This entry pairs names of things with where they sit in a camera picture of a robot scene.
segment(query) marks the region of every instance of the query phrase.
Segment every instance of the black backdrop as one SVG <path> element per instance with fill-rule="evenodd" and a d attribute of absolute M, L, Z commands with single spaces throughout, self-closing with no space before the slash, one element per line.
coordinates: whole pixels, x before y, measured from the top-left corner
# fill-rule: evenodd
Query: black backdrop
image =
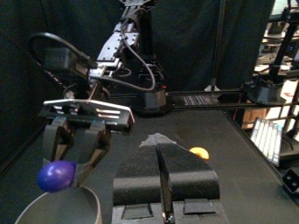
<path fill-rule="evenodd" d="M 227 0 L 219 88 L 239 88 L 251 77 L 273 2 Z M 169 90 L 203 90 L 211 83 L 219 8 L 220 0 L 160 0 L 153 8 L 153 49 Z M 120 16 L 117 0 L 0 2 L 0 164 L 41 127 L 42 101 L 61 97 L 28 56 L 29 35 L 53 32 L 96 58 Z"/>

